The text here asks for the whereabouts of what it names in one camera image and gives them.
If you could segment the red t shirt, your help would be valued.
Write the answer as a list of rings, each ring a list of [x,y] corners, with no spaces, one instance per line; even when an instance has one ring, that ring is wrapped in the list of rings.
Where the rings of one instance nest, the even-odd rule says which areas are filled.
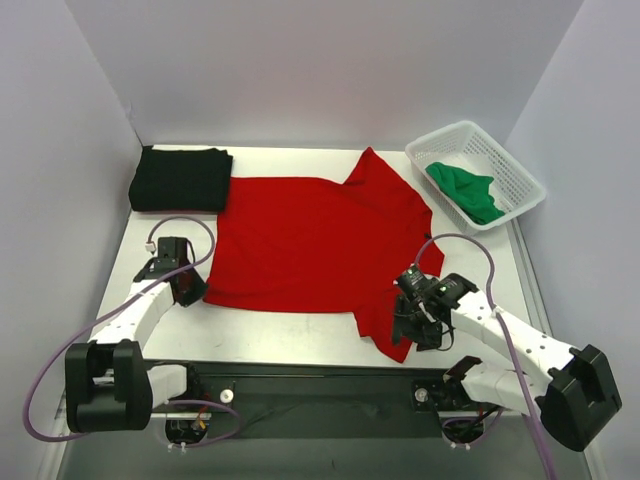
[[[354,315],[358,333],[396,362],[394,280],[414,261],[438,276],[445,261],[432,209],[373,149],[342,183],[312,177],[233,178],[204,300],[264,312]]]

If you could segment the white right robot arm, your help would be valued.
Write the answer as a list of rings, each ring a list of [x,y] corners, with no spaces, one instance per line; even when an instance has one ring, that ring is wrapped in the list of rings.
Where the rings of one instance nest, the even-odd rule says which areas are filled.
[[[392,341],[432,350],[440,337],[465,333],[511,361],[509,367],[467,355],[445,371],[448,404],[493,404],[536,416],[564,447],[582,452],[622,407],[604,352],[577,348],[533,328],[490,303],[459,274],[426,277],[417,265],[396,278]]]

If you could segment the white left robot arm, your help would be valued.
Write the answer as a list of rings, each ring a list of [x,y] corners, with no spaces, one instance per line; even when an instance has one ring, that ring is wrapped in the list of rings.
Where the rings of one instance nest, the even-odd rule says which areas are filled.
[[[73,433],[143,430],[153,410],[167,401],[182,412],[201,402],[204,390],[194,366],[169,361],[148,366],[143,358],[160,319],[175,306],[196,303],[206,292],[194,269],[162,278],[190,264],[194,252],[188,239],[162,237],[157,247],[133,279],[127,296],[133,304],[88,342],[66,351],[66,422]]]

